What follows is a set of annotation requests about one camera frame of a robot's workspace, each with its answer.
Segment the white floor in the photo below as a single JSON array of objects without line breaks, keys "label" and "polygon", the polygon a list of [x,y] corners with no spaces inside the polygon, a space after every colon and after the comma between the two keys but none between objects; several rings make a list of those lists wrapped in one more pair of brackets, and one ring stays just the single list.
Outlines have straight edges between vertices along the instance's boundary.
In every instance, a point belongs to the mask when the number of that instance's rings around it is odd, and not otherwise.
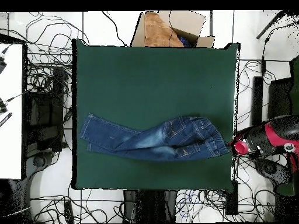
[{"label": "white floor", "polygon": [[[201,32],[201,36],[209,36],[210,34],[210,11],[207,10],[196,10],[197,13],[201,13],[206,16],[206,23]],[[262,31],[262,29],[268,24],[268,22],[274,17],[274,15],[278,12],[278,10],[214,10],[213,11],[213,35],[215,36],[215,48],[224,48],[228,43],[231,42],[239,42],[241,43],[241,55],[240,59],[240,72],[243,70],[246,62],[248,60],[260,60],[262,57],[263,46],[265,42],[265,38],[268,36],[270,31],[274,27],[284,26],[294,21],[288,18],[284,18],[283,20],[276,23],[273,27],[271,27],[259,40],[256,39],[256,36]],[[110,17],[115,21],[119,37],[129,46],[131,39],[133,37],[135,26],[137,23],[137,19],[139,17],[140,12],[109,12]],[[19,32],[21,35],[26,37],[26,26],[37,17],[34,17],[30,13],[10,13],[9,14],[9,29],[15,30]],[[51,20],[43,20],[38,22],[37,24],[33,24],[33,26],[28,29],[28,37],[27,39],[35,42],[37,41],[39,44],[48,44],[50,45],[53,37],[58,33],[64,33],[71,38],[79,37],[82,39],[82,33],[78,32],[76,29],[72,28],[72,33],[67,26],[57,24],[53,26],[49,26],[46,28],[46,31],[41,35],[42,31],[46,27],[47,24],[53,23],[61,23],[58,16],[63,18],[64,20],[72,23],[78,29],[83,29],[86,34],[89,44],[93,46],[122,46],[121,41],[119,41],[116,37],[116,31],[114,24],[105,17],[101,12],[44,12],[43,15],[47,15],[49,17],[45,17]],[[0,27],[3,28],[5,23],[0,20]],[[265,49],[265,60],[281,60],[278,61],[268,61],[266,63],[267,69],[275,75],[276,79],[285,78],[290,76],[290,70],[288,61],[295,58],[299,54],[299,37],[298,37],[298,27],[292,26],[285,29],[277,29],[270,38],[270,41],[266,45]],[[9,35],[18,37],[17,34],[9,32]],[[63,35],[58,35],[54,41],[53,46],[63,47],[67,43],[68,39]],[[33,52],[38,52],[37,48],[34,45],[29,45],[29,48],[32,49]],[[254,76],[261,76],[260,66],[253,68],[257,72],[252,72],[248,70],[248,76],[250,80],[248,81],[245,73],[241,74],[240,82],[244,85],[251,85],[252,78]],[[267,86],[264,88],[264,104],[267,103]],[[242,97],[239,97],[238,102],[238,116],[242,116],[243,114],[249,112],[251,110],[251,89],[247,88],[242,93]],[[263,111],[263,118],[266,119],[266,106]],[[240,117],[239,122],[242,122],[246,119],[247,115]],[[72,120],[67,123],[67,128],[70,128],[72,125]],[[238,125],[238,129],[241,130],[245,127],[249,126],[249,118],[244,122]],[[65,136],[67,142],[72,148],[72,138],[71,131],[66,130]],[[272,190],[272,186],[270,182],[258,175],[257,172],[251,168],[247,167],[246,164],[243,164],[246,169],[240,168],[238,171],[238,176],[241,179],[238,179],[240,182],[239,186],[239,197],[247,198],[251,197],[251,191],[249,187],[244,184],[247,182],[251,187],[252,191],[255,193],[261,189],[269,189]],[[71,181],[72,176],[72,156],[71,151],[69,149],[64,149],[60,153],[59,161],[45,169],[45,171],[39,172],[32,182],[32,189],[30,196],[31,198],[38,197],[48,197],[48,199],[53,199],[51,196],[57,195],[55,199],[59,199],[59,195],[68,195],[68,187]],[[123,192],[120,190],[92,190],[91,195],[90,190],[82,190],[82,191],[74,191],[70,189],[69,194],[73,200],[78,200],[78,204],[80,204],[81,193],[82,193],[82,205],[86,206],[86,200],[89,197],[88,208],[90,211],[94,209],[102,209],[107,213],[108,219],[115,215],[113,211],[114,206],[119,206],[120,202],[123,200]],[[35,215],[42,207],[46,206],[49,201],[33,200],[32,201],[32,213]],[[273,204],[274,198],[269,193],[260,193],[258,195],[258,200],[262,204],[266,204],[267,202]],[[60,210],[63,212],[63,205],[60,205]],[[239,210],[247,211],[251,210],[252,199],[248,199],[248,202],[242,201],[240,202]],[[194,222],[222,222],[223,218],[220,213],[211,208],[202,205],[194,206],[193,213],[198,213],[196,218],[194,218]],[[80,207],[74,205],[74,215],[80,214]],[[105,215],[100,212],[94,212],[94,217],[99,222],[105,221]],[[242,215],[246,220],[253,221],[254,217],[252,215],[243,214]],[[189,222],[192,215],[188,215],[188,213],[178,213],[176,221],[177,222]],[[39,220],[48,220],[49,215],[42,214]],[[82,223],[95,223],[95,221],[89,216],[86,219],[82,220]],[[121,218],[118,216],[113,218],[110,221],[111,223],[120,223]]]}]

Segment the jeans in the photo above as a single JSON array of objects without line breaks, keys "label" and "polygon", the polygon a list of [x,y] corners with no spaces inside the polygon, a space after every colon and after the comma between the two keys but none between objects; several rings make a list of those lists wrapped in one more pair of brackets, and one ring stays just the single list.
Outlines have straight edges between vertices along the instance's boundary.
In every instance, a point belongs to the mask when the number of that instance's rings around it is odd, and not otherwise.
[{"label": "jeans", "polygon": [[202,117],[180,116],[139,131],[90,114],[79,137],[90,152],[140,160],[197,160],[229,152],[216,127]]}]

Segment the red cap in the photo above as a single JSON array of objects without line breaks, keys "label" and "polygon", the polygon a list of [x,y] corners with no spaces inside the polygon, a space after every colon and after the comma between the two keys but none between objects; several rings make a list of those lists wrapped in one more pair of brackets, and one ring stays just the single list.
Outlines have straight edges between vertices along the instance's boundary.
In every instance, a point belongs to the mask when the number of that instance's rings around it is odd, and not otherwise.
[{"label": "red cap", "polygon": [[248,153],[248,145],[246,142],[238,141],[235,143],[234,148],[238,155],[245,155]]}]

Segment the cardboard box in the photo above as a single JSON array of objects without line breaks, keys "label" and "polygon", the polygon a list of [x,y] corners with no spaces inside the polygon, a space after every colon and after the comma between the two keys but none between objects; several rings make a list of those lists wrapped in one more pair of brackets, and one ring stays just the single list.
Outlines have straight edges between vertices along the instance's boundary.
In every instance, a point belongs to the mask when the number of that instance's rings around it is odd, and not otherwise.
[{"label": "cardboard box", "polygon": [[[173,10],[171,13],[170,10],[161,10],[158,14],[161,20],[163,20],[169,27],[172,27],[176,34],[188,39],[191,44],[196,44],[196,47],[211,48],[213,46],[215,37],[200,37],[200,32],[206,20],[205,16],[188,10]],[[131,42],[132,47],[144,47],[144,16],[143,13],[140,14],[135,34]]]}]

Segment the green mat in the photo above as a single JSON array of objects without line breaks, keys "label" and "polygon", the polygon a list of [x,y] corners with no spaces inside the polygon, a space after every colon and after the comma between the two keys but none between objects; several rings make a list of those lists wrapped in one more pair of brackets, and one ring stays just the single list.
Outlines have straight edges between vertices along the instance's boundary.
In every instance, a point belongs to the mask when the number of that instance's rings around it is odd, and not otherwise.
[{"label": "green mat", "polygon": [[[88,47],[81,40],[72,45],[77,55],[77,136],[89,113],[140,130],[186,115],[207,117],[231,140],[238,44],[222,50]],[[190,162],[150,162],[90,153],[78,138],[76,163],[72,183],[77,189],[232,189],[231,153]]]}]

